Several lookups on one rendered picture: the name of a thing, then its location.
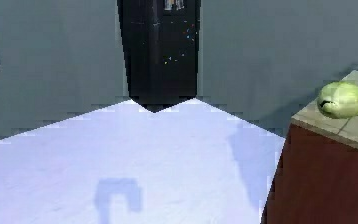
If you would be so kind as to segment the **green lettuce head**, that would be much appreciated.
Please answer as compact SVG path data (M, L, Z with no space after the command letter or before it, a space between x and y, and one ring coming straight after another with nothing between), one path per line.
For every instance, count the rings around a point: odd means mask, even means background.
M325 85L317 97L320 112L332 119L358 116L358 85L336 81Z

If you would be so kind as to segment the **red-brown kitchen counter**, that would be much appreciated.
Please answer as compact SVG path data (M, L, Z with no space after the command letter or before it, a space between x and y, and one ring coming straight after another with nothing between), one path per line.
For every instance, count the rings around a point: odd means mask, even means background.
M291 117L260 224L358 224L358 116Z

